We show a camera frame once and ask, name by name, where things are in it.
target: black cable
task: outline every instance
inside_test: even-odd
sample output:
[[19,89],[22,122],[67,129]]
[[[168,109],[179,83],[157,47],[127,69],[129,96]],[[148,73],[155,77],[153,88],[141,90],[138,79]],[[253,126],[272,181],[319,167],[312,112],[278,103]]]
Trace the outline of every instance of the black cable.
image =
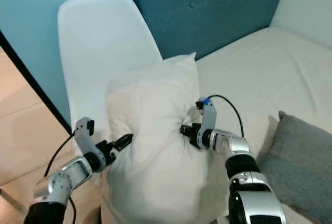
[[222,95],[219,95],[219,94],[213,94],[213,95],[210,95],[209,97],[207,97],[208,99],[211,99],[213,97],[219,97],[219,98],[222,98],[224,99],[228,104],[231,105],[231,107],[234,109],[235,113],[237,114],[238,116],[238,119],[239,119],[239,123],[240,123],[240,128],[241,128],[241,136],[244,137],[244,131],[243,131],[243,125],[242,125],[242,120],[241,120],[241,117],[237,111],[237,109],[235,108],[235,106],[224,96]]
[[[60,150],[65,146],[65,144],[68,143],[69,140],[71,140],[71,138],[74,136],[75,132],[73,132],[71,135],[69,135],[69,137],[66,139],[65,142],[63,142],[59,148],[55,151],[55,153],[53,154],[51,160],[48,162],[48,165],[47,165],[47,168],[45,170],[45,173],[44,173],[44,177],[46,177],[48,175],[48,172],[50,171],[50,168],[53,164],[53,161],[54,159],[56,158],[56,156],[58,155],[58,153],[60,152]],[[73,199],[71,197],[69,197],[69,201],[73,207],[73,224],[75,224],[75,221],[76,221],[76,206],[75,206],[75,203],[73,201]]]

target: white pillow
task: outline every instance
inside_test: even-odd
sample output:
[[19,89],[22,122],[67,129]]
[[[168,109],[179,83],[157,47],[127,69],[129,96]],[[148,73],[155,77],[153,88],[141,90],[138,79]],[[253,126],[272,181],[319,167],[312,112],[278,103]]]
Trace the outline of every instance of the white pillow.
[[179,55],[109,84],[110,140],[134,137],[109,169],[108,200],[130,222],[186,222],[199,211],[207,152],[179,133],[193,121],[188,112],[199,98],[194,57]]

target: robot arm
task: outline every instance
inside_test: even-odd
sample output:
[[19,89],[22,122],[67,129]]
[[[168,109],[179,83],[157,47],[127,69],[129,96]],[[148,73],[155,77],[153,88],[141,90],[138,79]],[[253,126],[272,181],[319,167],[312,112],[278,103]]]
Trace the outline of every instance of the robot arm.
[[214,129],[217,112],[211,99],[196,102],[202,111],[202,123],[182,125],[180,132],[190,137],[190,143],[199,149],[213,150],[223,156],[229,178],[228,200],[230,223],[285,224],[286,217],[265,176],[250,152],[243,137]]
[[121,151],[132,141],[133,135],[127,134],[115,142],[102,141],[95,145],[91,139],[93,129],[94,121],[87,117],[76,123],[74,138],[84,155],[37,183],[24,223],[62,223],[73,190],[86,182],[93,172],[100,172],[115,161],[113,148]]

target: blue wall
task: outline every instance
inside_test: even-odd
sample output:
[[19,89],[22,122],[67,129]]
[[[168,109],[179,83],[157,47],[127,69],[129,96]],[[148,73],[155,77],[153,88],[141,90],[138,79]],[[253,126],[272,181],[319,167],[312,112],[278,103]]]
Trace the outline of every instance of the blue wall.
[[57,14],[66,0],[0,0],[0,29],[70,124],[60,61]]

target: gray pillow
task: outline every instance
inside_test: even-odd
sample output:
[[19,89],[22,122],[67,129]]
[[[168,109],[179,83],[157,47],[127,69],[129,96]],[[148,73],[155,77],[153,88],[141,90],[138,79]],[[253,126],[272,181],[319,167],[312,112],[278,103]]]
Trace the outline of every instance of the gray pillow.
[[332,135],[282,111],[279,118],[261,171],[283,203],[332,223]]

